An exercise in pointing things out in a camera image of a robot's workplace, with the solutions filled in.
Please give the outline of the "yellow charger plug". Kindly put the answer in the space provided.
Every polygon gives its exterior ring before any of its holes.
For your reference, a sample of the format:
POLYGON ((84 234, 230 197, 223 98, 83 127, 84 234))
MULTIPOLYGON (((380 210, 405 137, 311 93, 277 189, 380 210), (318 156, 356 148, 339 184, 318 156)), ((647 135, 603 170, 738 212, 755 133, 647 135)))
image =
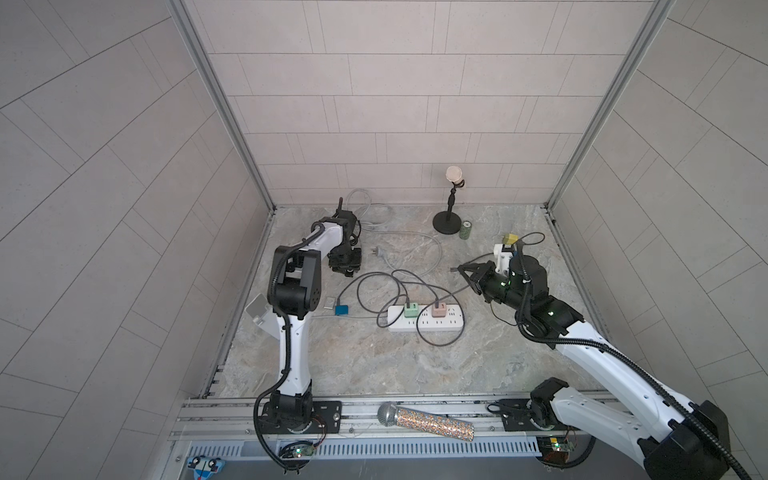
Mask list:
POLYGON ((502 244, 505 246, 514 245, 519 240, 519 236, 515 234, 506 234, 503 238, 502 244))

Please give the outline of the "white power strip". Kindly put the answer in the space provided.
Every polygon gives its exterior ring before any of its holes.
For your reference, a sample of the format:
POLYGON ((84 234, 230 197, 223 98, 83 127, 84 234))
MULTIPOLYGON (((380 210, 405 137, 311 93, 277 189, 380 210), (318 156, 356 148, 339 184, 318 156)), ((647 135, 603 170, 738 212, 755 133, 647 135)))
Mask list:
POLYGON ((387 310, 386 326, 393 332, 460 332, 464 326, 464 316, 458 305, 448 304, 445 318, 433 318, 431 306, 420 311, 417 318, 408 319, 403 316, 403 305, 390 306, 387 310))

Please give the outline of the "pink charger plug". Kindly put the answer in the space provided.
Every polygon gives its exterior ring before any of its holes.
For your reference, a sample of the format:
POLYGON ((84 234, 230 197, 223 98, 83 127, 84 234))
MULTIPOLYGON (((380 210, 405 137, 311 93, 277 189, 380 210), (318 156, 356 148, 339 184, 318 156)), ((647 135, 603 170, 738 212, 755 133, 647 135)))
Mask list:
POLYGON ((445 318, 448 307, 444 302, 435 302, 431 305, 431 316, 433 318, 445 318))

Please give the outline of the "green charger plug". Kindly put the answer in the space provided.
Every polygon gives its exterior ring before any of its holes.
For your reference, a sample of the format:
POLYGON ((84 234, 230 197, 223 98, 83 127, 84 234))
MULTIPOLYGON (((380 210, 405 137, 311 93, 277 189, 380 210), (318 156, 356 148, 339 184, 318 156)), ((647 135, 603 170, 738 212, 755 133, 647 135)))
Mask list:
POLYGON ((409 302, 403 307, 403 316, 408 319, 417 318, 420 315, 421 307, 418 303, 409 302))

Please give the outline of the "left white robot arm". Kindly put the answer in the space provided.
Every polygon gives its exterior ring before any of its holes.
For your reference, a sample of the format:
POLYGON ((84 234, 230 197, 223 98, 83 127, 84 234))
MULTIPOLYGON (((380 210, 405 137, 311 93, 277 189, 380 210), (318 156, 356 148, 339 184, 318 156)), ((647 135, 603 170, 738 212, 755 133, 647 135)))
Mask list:
POLYGON ((300 440, 276 451, 266 441, 264 428, 299 429, 315 421, 308 326, 321 300, 323 260, 348 277, 360 270, 358 224, 340 198, 334 213, 313 222, 306 237, 278 246, 273 254, 266 301, 276 317, 280 369, 276 382, 256 397, 253 424, 260 446, 285 473, 300 472, 317 445, 300 440))

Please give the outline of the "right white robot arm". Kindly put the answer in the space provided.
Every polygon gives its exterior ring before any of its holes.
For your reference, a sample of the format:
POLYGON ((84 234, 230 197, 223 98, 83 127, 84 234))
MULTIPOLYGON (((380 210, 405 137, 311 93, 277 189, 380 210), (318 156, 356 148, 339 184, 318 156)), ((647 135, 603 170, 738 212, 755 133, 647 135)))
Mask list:
POLYGON ((749 478, 731 451, 726 414, 664 385, 551 295, 545 268, 524 253, 525 245, 497 244, 490 260, 479 257, 457 270, 486 303, 514 310, 525 339, 578 364, 624 407, 616 410, 550 378, 530 394, 535 424, 581 430, 634 460, 652 479, 720 479, 727 472, 749 478))

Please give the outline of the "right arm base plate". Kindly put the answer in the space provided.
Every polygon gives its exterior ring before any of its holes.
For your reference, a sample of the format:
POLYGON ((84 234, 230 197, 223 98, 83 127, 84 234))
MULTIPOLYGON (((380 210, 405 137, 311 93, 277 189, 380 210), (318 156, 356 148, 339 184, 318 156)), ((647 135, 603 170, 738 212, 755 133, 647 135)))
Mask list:
POLYGON ((566 432, 573 429, 553 418, 539 418, 531 405, 529 398, 501 398, 490 401, 486 411, 501 419, 505 432, 566 432))

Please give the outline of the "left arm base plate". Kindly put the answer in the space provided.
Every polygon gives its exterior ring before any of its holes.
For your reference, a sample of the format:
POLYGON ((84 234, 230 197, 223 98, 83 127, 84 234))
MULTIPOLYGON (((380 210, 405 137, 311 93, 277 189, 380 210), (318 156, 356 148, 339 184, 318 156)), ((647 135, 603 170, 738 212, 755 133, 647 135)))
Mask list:
POLYGON ((311 408, 303 405, 297 410, 286 408, 274 413, 267 404, 258 416, 258 425, 263 434, 336 434, 340 430, 342 407, 340 401, 314 401, 311 408))

